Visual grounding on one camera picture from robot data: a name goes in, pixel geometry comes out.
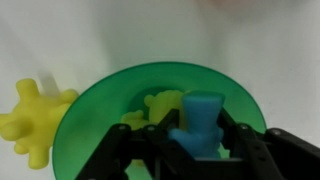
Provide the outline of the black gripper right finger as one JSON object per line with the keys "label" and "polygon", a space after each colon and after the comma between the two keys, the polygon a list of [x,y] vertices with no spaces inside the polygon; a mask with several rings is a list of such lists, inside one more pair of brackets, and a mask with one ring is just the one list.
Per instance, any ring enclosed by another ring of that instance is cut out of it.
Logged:
{"label": "black gripper right finger", "polygon": [[225,180],[320,180],[320,149],[280,128],[263,133],[223,109],[218,125],[230,158],[218,162]]}

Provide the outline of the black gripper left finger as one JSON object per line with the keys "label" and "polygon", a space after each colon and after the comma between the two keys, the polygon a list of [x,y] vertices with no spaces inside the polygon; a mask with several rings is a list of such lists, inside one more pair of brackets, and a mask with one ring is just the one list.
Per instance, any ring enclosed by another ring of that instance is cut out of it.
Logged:
{"label": "black gripper left finger", "polygon": [[126,170],[133,160],[142,160],[152,180],[174,180],[177,172],[165,159],[163,149],[171,140],[170,126],[179,124],[179,111],[171,109],[158,125],[132,130],[115,124],[104,135],[81,168],[76,180],[133,180]]}

